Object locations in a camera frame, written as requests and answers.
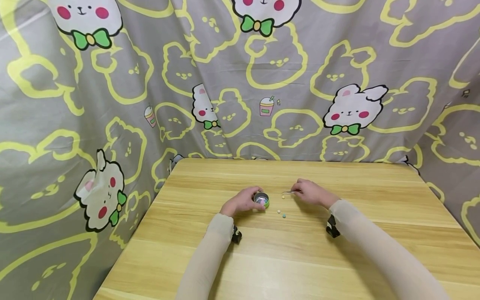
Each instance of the beige sleeve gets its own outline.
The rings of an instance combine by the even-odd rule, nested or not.
[[[233,219],[216,214],[193,253],[180,281],[176,300],[206,300],[233,234]]]
[[[412,254],[351,203],[337,201],[330,212],[338,231],[363,250],[399,299],[450,299],[435,277]]]

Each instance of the hand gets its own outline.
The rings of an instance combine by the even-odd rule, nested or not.
[[[313,181],[299,178],[297,183],[295,183],[291,191],[295,191],[295,195],[299,197],[302,201],[321,205],[326,209],[329,209],[335,202],[340,200],[340,198],[322,188]]]
[[[241,190],[236,196],[225,202],[220,213],[229,217],[234,217],[239,212],[245,212],[254,208],[265,210],[265,206],[260,203],[255,203],[252,200],[253,195],[256,192],[263,192],[263,190],[258,186],[252,186]]]

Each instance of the small tin can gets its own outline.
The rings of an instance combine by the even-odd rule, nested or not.
[[[263,206],[265,206],[265,208],[268,208],[268,206],[270,205],[270,201],[268,201],[268,195],[264,192],[258,192],[256,193],[254,196],[253,196],[253,200],[256,202],[256,203],[260,203],[260,204],[263,204]]]

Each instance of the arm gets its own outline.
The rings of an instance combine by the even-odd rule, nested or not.
[[[230,245],[233,235],[233,217],[237,212],[251,209],[265,210],[261,204],[253,202],[259,187],[250,187],[240,191],[228,200],[213,217],[204,238],[193,253],[187,269],[180,281],[176,300],[206,300],[210,294],[213,281],[223,255]]]
[[[346,200],[309,180],[292,186],[305,202],[329,209],[338,231],[362,249],[401,300],[450,299],[433,275],[405,248]]]
[[[216,214],[180,281],[176,300],[208,298],[222,257],[232,238],[233,218]]]

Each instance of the fabric backdrop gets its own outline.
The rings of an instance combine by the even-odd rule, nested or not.
[[[402,163],[480,244],[479,14],[0,0],[2,295],[92,298],[183,157]]]

